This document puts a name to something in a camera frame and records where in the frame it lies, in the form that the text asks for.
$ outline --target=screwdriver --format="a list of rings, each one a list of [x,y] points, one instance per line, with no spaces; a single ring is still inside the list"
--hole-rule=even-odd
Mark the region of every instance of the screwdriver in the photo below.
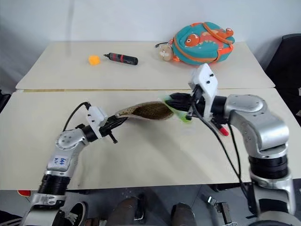
[[[112,61],[122,62],[129,65],[137,65],[138,59],[133,56],[126,56],[123,54],[117,54],[117,53],[109,53],[104,54],[105,57],[108,57]]]

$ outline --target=white table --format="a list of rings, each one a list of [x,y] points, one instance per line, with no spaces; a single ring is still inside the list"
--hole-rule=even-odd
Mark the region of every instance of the white table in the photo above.
[[[40,184],[55,139],[80,102],[101,106],[108,115],[137,103],[157,100],[172,91],[102,91],[14,93],[0,114],[0,190],[31,189]],[[275,89],[224,89],[220,95],[256,94],[282,117],[290,129],[289,166],[301,178],[301,128]],[[85,121],[81,109],[72,128]],[[242,162],[242,180],[249,181],[247,153],[234,129]],[[69,189],[234,183],[237,179],[219,143],[197,119],[187,125],[167,121],[128,120],[113,130],[119,141],[97,140],[80,154]],[[231,137],[222,137],[235,159]]]
[[[190,89],[191,65],[158,58],[156,42],[52,42],[17,84],[17,89]],[[113,52],[139,59],[137,66],[113,62],[103,54]],[[88,63],[89,55],[101,58]],[[210,65],[220,89],[271,88],[245,42],[234,44],[225,61]]]

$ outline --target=backpack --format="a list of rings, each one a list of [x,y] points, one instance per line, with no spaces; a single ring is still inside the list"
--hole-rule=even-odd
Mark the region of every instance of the backpack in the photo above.
[[[190,65],[223,61],[233,50],[232,35],[230,28],[224,30],[211,22],[188,25],[169,41],[173,60]]]

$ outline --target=floor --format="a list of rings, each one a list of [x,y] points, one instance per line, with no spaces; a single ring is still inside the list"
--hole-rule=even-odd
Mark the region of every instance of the floor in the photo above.
[[[301,219],[301,179],[294,181],[297,212],[296,216]],[[88,218],[100,216],[106,219],[113,208],[123,199],[145,193],[148,203],[147,225],[169,226],[172,206],[183,202],[192,207],[195,213],[197,225],[222,226],[223,219],[216,209],[212,209],[202,200],[203,196],[211,195],[219,202],[227,202],[230,207],[232,221],[238,226],[246,226],[255,219],[247,219],[252,215],[239,188],[233,188],[222,192],[214,192],[207,185],[188,186],[155,186],[135,188],[115,188],[90,190],[88,194],[68,193],[66,204],[63,207],[69,211],[78,201],[88,203]],[[0,210],[22,216],[29,208],[29,200],[19,196],[16,191],[0,191]]]

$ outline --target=black shoe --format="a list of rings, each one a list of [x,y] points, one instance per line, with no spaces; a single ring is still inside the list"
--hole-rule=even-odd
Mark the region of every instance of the black shoe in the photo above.
[[[197,226],[194,213],[189,205],[178,203],[171,211],[172,226]]]
[[[79,226],[86,214],[86,205],[83,202],[78,202],[75,206],[70,210],[69,213],[65,215],[65,225],[67,226]]]

